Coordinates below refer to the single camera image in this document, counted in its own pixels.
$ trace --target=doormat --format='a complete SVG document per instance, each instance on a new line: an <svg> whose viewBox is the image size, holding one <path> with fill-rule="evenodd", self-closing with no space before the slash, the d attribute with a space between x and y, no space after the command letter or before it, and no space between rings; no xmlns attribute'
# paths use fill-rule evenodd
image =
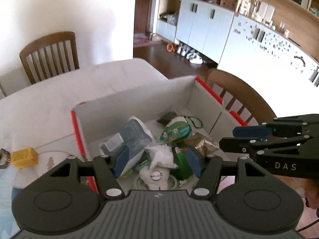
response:
<svg viewBox="0 0 319 239"><path fill-rule="evenodd" d="M145 33L136 33L134 34L133 38L133 48L136 47L147 47L147 46L154 46L160 44L161 41L152 41L149 39L149 36L147 36Z"/></svg>

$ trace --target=wooden chair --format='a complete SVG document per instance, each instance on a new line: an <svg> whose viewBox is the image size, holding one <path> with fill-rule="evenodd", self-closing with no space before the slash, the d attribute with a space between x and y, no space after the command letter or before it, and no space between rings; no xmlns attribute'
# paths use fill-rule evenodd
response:
<svg viewBox="0 0 319 239"><path fill-rule="evenodd" d="M235 104L237 104L235 111L249 125L254 125L254 123L250 123L252 119L255 119L258 124L262 124L263 122L270 122L276 117L271 107L253 88L230 73L211 69L206 83L215 92L219 93L221 91L221 98L225 98L225 95L228 94L229 100L225 104L226 110L235 109Z"/></svg>
<svg viewBox="0 0 319 239"><path fill-rule="evenodd" d="M79 69L75 34L64 31L41 37L20 52L20 59L31 84Z"/></svg>

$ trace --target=green strap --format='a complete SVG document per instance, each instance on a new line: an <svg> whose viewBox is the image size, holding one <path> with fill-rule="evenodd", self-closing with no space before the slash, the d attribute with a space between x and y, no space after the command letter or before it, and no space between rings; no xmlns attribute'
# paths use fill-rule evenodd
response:
<svg viewBox="0 0 319 239"><path fill-rule="evenodd" d="M189 119L191 121L191 123L193 124L194 128L200 129L203 127L203 123L199 118L194 117L194 116L184 116L184 115L183 115L183 117ZM196 119L200 123L200 126L197 127L195 122L192 119Z"/></svg>

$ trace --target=dark floor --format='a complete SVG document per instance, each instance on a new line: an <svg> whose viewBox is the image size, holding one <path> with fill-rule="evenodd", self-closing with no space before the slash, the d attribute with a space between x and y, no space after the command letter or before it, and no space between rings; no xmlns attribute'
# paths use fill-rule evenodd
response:
<svg viewBox="0 0 319 239"><path fill-rule="evenodd" d="M175 52L167 52L164 42L155 46L134 48L133 57L146 60L169 79L185 75L197 75L205 80L208 70L217 66L217 64L205 63L201 65L191 64L181 55Z"/></svg>

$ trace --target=yellow box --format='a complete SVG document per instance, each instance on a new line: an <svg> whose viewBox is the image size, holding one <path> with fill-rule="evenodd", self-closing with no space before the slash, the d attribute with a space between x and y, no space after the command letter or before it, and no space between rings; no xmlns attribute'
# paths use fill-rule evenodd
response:
<svg viewBox="0 0 319 239"><path fill-rule="evenodd" d="M25 148L11 153L11 164L16 168L24 168L38 164L37 152L31 148Z"/></svg>

